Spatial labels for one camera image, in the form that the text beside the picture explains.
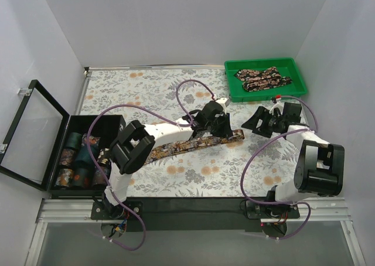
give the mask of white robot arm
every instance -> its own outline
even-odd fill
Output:
[[[300,104],[285,103],[282,106],[279,102],[274,102],[271,110],[259,107],[242,127],[267,138],[273,132],[283,134],[298,129],[308,131],[286,136],[285,139],[299,150],[294,178],[273,187],[265,201],[296,203],[308,197],[338,195],[343,185],[344,148],[320,139],[307,125],[301,124]]]
[[[233,132],[226,110],[229,103],[228,98],[221,98],[210,101],[201,111],[191,112],[196,116],[189,127],[172,124],[141,125],[138,121],[129,123],[111,145],[111,185],[104,191],[109,203],[113,206],[118,205],[111,191],[121,202],[126,200],[132,174],[144,165],[152,149],[164,144],[202,137],[206,132],[218,137],[232,137]],[[189,124],[187,116],[175,122],[180,125]]]

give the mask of white wall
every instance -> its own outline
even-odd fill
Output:
[[[38,79],[69,112],[83,69],[45,0],[0,0],[0,139],[19,106],[16,95]],[[0,265],[23,265],[42,194],[0,174]]]
[[[83,66],[295,57],[325,0],[47,0]]]
[[[368,265],[375,264],[374,31],[374,0],[327,0],[296,57],[320,135],[345,147],[343,194]]]

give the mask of folded fabric in tray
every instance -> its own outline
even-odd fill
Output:
[[[287,84],[291,84],[292,80],[290,77],[281,77],[281,78],[272,78],[272,79],[265,79],[265,80],[258,80],[258,81],[246,81],[242,84],[242,87],[245,91],[253,92],[253,91],[260,91],[260,90],[267,90],[276,87],[286,86]]]
[[[255,81],[255,80],[262,80],[262,79],[270,79],[272,77],[279,77],[281,75],[276,67],[270,67],[264,71],[257,71],[257,70],[239,70],[236,74],[234,74],[236,78],[240,81]]]

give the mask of fabric roll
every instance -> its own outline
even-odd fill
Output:
[[[87,138],[87,133],[85,133],[82,137],[82,143],[81,143],[82,147],[86,145],[86,138]],[[100,137],[94,137],[94,136],[90,135],[88,140],[89,140],[91,146],[95,145],[95,146],[99,147]]]
[[[111,169],[108,168],[108,167],[101,167],[101,168],[104,171],[106,177],[110,178]],[[93,182],[92,182],[91,186],[95,190],[103,189],[107,186],[107,182],[105,181],[105,178],[104,178],[103,174],[97,168],[95,169]]]
[[[98,158],[99,155],[99,148],[97,145],[90,146],[91,151],[95,159]],[[74,161],[75,168],[86,168],[86,169],[94,169],[94,161],[92,160],[90,154],[88,153],[87,145],[83,146],[81,150],[79,150],[76,160]]]
[[[74,171],[69,168],[63,168],[59,170],[59,175],[56,179],[56,186],[60,187],[70,187],[71,185],[71,180],[73,179],[74,176]]]
[[[82,134],[72,132],[66,141],[64,148],[79,150],[81,148]]]
[[[59,160],[59,165],[66,166],[67,168],[71,167],[74,162],[74,157],[76,155],[76,151],[73,149],[64,149],[61,153],[61,157]]]
[[[87,189],[90,187],[93,178],[93,171],[86,168],[77,168],[73,180],[71,181],[72,188]]]
[[[98,163],[100,166],[108,167],[110,165],[111,152],[108,148],[100,150]]]

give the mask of fabric strap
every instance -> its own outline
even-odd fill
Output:
[[[190,141],[179,141],[174,143],[168,143],[162,146],[158,146],[151,151],[145,165],[155,162],[159,159],[166,158],[167,156],[176,156],[195,150],[200,150],[207,147],[217,146],[221,144],[228,144],[245,139],[244,132],[242,129],[236,129],[233,131],[233,137],[231,138],[220,138],[214,136],[207,136],[197,138]]]

